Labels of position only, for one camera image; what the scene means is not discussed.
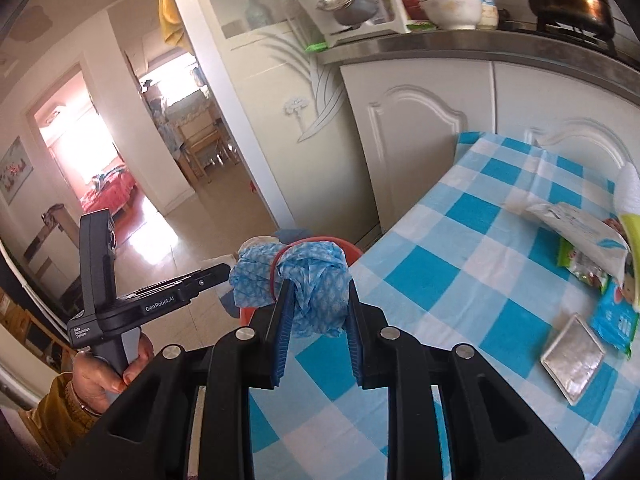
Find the white bowl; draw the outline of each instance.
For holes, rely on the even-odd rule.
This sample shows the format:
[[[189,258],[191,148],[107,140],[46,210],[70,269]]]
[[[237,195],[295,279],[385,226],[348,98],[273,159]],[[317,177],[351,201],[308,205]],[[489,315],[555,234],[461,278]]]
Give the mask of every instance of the white bowl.
[[[482,18],[480,0],[423,0],[420,8],[443,30],[476,28]]]

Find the gas stove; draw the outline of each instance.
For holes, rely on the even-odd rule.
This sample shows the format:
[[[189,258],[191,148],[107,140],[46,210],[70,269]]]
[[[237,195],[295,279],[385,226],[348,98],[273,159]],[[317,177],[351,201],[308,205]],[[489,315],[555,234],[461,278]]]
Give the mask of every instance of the gas stove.
[[[516,22],[513,20],[500,20],[498,30],[535,34],[536,36],[544,36],[545,38],[553,38],[554,40],[576,44],[578,46],[583,46],[584,48],[600,52],[601,54],[617,59],[636,70],[640,70],[640,61],[616,48],[613,40],[603,41],[593,34],[577,28],[542,22],[529,23]]]

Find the wet wipes package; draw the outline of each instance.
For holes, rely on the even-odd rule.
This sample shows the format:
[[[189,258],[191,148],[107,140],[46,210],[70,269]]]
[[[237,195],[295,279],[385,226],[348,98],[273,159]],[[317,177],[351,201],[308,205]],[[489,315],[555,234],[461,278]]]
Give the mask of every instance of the wet wipes package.
[[[629,358],[640,316],[629,302],[629,299],[633,301],[633,283],[631,276],[628,276],[623,288],[609,282],[590,322],[591,328],[603,341],[612,344]]]
[[[629,247],[617,231],[586,211],[564,202],[539,203],[528,207],[527,211],[571,242],[618,284],[624,282]]]

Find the hand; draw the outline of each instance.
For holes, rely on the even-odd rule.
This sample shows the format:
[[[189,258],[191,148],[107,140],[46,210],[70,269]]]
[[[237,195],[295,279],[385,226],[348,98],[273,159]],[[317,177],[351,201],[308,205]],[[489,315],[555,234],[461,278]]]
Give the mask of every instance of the hand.
[[[105,361],[95,358],[91,352],[78,352],[74,359],[73,388],[81,402],[96,413],[104,413],[109,407],[105,392],[121,394],[145,368],[154,356],[154,346],[141,333],[138,342],[138,358],[120,377]]]

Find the sunlight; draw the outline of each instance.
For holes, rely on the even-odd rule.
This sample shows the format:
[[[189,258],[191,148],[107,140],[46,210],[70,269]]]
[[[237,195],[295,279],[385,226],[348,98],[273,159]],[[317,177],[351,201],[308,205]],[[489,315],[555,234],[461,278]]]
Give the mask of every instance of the sunlight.
[[[155,265],[171,254],[171,248],[178,243],[178,236],[158,214],[133,233],[129,243],[149,264]]]
[[[196,66],[196,59],[191,54],[182,54],[164,65],[146,74],[141,82],[151,79],[157,84],[166,105],[170,106],[199,90],[191,70]]]
[[[72,161],[85,184],[118,156],[106,124],[93,109],[72,124],[63,138],[67,160]]]

